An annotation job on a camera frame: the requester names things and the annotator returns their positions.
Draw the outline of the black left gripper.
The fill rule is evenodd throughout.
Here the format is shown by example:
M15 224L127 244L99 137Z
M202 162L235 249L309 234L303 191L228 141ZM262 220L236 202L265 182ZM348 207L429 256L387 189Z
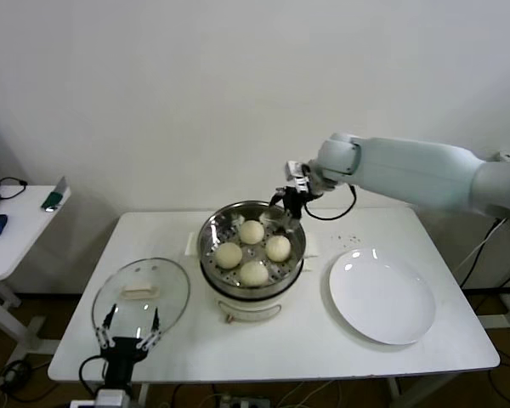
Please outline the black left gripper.
M136 337L114 337L110 335L111 322L115 314L115 305L106 314L103 323L95 328L101 349L101 356L107 362L104 386L110 389L130 390L134 366L147 357L161 338L160 317L155 309L150 333L142 340Z

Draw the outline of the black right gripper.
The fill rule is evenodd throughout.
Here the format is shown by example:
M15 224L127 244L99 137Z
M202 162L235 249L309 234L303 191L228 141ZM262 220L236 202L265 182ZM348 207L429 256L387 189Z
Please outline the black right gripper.
M308 191L297 191L296 189L276 189L272 195L269 205L271 207L283 201L284 208L291 214L292 218L284 217L280 221L280 233L294 233L300 226L302 210L305 204L313 200L313 195Z

